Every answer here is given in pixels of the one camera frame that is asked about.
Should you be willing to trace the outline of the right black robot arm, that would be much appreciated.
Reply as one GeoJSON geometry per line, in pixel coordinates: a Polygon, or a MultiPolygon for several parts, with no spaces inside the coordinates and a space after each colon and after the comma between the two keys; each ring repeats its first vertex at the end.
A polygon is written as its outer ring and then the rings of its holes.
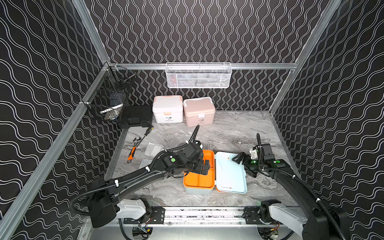
{"type": "Polygon", "coordinates": [[[247,174],[256,177],[262,174],[279,183],[299,205],[299,210],[286,207],[281,201],[272,199],[262,201],[255,212],[247,208],[243,214],[247,222],[259,221],[263,224],[283,224],[290,233],[303,240],[349,240],[350,219],[341,208],[326,206],[320,196],[298,177],[283,159],[276,159],[270,144],[263,144],[257,134],[257,144],[249,154],[239,153],[233,159],[244,166],[247,174]]]}

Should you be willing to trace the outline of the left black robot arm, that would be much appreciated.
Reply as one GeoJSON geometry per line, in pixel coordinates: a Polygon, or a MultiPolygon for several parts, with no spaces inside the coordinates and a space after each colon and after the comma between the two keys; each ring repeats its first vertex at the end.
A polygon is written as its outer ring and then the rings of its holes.
{"type": "Polygon", "coordinates": [[[122,211],[119,204],[124,197],[156,181],[170,177],[184,178],[190,173],[206,176],[210,162],[204,160],[202,144],[196,139],[197,125],[191,138],[183,145],[160,151],[152,162],[142,169],[125,176],[101,181],[93,190],[70,200],[70,210],[88,216],[94,228],[100,228],[116,219],[122,211]]]}

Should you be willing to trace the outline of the white gauze packet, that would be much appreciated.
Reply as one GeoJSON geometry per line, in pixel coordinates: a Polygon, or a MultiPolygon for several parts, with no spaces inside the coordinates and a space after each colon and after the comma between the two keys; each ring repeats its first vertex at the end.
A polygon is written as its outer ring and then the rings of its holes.
{"type": "Polygon", "coordinates": [[[152,163],[153,160],[147,160],[147,159],[143,159],[141,161],[141,164],[139,166],[139,169],[143,169],[143,168],[146,168],[147,166],[150,166],[151,163],[152,163]]]}
{"type": "Polygon", "coordinates": [[[149,142],[145,150],[145,155],[154,158],[159,152],[164,149],[163,145],[149,142]]]}

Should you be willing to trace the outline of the pink first aid box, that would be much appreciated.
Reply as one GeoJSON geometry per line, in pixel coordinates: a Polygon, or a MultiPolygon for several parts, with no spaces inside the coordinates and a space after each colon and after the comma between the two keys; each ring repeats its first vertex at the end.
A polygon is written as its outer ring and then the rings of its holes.
{"type": "Polygon", "coordinates": [[[183,107],[186,125],[190,128],[214,122],[216,108],[210,97],[184,100],[183,107]]]}

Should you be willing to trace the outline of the light blue first aid box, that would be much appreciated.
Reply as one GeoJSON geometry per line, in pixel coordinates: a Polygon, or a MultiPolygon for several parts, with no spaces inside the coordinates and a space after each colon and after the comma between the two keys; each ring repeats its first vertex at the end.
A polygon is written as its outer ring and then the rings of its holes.
{"type": "Polygon", "coordinates": [[[213,190],[222,193],[245,194],[248,191],[245,167],[233,161],[236,154],[204,150],[204,161],[209,161],[206,176],[195,173],[183,179],[187,194],[210,195],[213,190]]]}

